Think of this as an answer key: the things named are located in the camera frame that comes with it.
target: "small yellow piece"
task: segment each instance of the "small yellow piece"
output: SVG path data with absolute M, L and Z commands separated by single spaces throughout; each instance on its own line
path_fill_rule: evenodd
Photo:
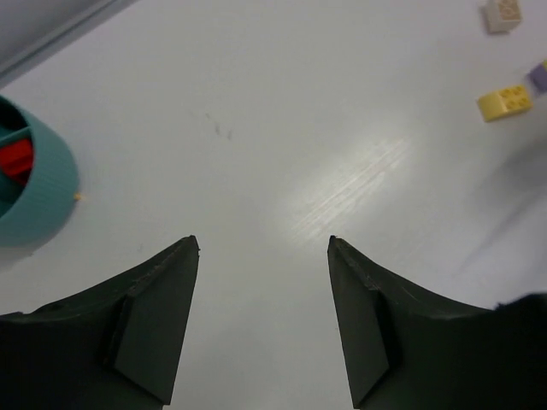
M 486 122 L 523 113 L 532 108 L 532 99 L 524 85 L 515 85 L 482 96 L 477 101 Z

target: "wall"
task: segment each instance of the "wall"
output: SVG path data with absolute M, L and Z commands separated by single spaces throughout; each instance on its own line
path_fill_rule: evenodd
M 0 76 L 115 0 L 3 0 Z

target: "purple lego brick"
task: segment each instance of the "purple lego brick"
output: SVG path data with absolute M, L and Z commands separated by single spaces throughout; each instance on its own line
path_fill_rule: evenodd
M 543 63 L 535 67 L 530 73 L 530 80 L 538 87 L 541 92 L 547 91 L 547 69 Z

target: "toy block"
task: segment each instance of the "toy block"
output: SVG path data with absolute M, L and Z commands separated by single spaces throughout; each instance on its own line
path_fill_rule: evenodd
M 519 0 L 488 0 L 485 13 L 490 32 L 508 32 L 522 21 Z
M 527 111 L 533 103 L 524 85 L 493 91 L 477 101 L 486 122 Z
M 28 138 L 0 148 L 0 168 L 20 184 L 28 180 L 33 162 L 34 152 Z
M 547 91 L 547 60 L 535 67 L 528 77 L 536 86 L 538 91 L 546 92 Z

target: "white lego brick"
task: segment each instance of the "white lego brick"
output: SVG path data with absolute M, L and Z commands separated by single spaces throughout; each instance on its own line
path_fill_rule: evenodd
M 522 21 L 519 0 L 488 0 L 485 12 L 490 32 L 508 32 Z

